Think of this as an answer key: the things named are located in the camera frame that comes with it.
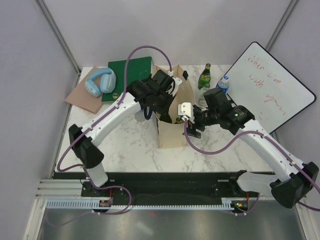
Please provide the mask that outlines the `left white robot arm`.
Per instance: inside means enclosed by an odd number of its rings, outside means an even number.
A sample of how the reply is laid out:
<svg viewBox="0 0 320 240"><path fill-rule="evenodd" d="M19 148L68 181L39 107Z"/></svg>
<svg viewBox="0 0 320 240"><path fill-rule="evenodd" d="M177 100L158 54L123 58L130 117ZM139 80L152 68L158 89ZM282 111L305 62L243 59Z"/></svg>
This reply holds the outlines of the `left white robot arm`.
<svg viewBox="0 0 320 240"><path fill-rule="evenodd" d="M144 118L151 113L167 118L182 83L180 78L158 70L154 75L131 82L126 92L90 123L81 127L73 124L68 129L72 150L93 182L92 191L95 194L104 197L110 191L108 176L102 165L104 154L99 149L102 141L124 120L140 110L145 111Z"/></svg>

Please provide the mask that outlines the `clear green-capped bottle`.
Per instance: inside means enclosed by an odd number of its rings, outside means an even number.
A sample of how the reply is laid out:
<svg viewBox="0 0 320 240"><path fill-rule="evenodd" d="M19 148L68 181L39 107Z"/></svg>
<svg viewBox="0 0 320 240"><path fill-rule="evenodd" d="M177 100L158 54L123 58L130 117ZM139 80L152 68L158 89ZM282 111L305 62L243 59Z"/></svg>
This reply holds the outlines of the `clear green-capped bottle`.
<svg viewBox="0 0 320 240"><path fill-rule="evenodd" d="M198 97L198 106L200 108L205 108L207 106L206 99L204 97L204 93L210 89L210 84L206 83L200 90L199 90L199 97Z"/></svg>

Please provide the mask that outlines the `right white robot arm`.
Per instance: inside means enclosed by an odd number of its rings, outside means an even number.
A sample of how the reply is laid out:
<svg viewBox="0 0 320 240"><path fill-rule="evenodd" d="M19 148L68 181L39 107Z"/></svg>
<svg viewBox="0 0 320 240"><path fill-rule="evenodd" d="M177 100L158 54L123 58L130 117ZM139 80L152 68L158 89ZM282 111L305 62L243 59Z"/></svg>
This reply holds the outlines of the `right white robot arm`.
<svg viewBox="0 0 320 240"><path fill-rule="evenodd" d="M272 197L283 207L292 208L301 202L312 189L317 191L318 166L305 163L292 155L261 126L255 116L242 105L233 105L223 90L213 88L204 93L207 107L201 109L190 102L179 104L178 115L184 120L184 136L191 147L195 147L190 136L200 138L208 126L219 125L234 138L225 147L216 151L197 152L217 155L228 149L237 139L250 146L272 169L273 174L238 171L231 177L229 191L235 197L245 192L255 192Z"/></svg>

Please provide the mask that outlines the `green Perrier glass bottle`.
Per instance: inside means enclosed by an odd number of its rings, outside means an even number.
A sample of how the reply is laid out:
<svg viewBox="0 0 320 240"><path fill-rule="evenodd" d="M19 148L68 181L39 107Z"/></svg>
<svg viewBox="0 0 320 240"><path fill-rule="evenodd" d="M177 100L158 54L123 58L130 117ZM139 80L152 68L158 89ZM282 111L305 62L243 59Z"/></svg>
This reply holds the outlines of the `green Perrier glass bottle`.
<svg viewBox="0 0 320 240"><path fill-rule="evenodd" d="M200 76L198 78L197 87L200 90L206 84L210 84L210 82L211 82L211 64L207 63L205 65L204 70L202 71L202 73L200 74Z"/></svg>

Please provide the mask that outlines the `blue-capped water bottle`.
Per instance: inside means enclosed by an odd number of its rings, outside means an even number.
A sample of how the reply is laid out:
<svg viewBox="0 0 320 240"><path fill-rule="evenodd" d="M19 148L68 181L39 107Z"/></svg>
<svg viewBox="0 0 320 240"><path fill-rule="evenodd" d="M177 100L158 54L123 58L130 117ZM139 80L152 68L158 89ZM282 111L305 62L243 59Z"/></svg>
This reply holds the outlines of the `blue-capped water bottle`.
<svg viewBox="0 0 320 240"><path fill-rule="evenodd" d="M146 120L145 114L143 111L139 111L139 112L135 113L134 118L137 122L144 122Z"/></svg>
<svg viewBox="0 0 320 240"><path fill-rule="evenodd" d="M226 75L223 76L216 84L216 88L223 90L225 94L228 92L229 87L229 77Z"/></svg>

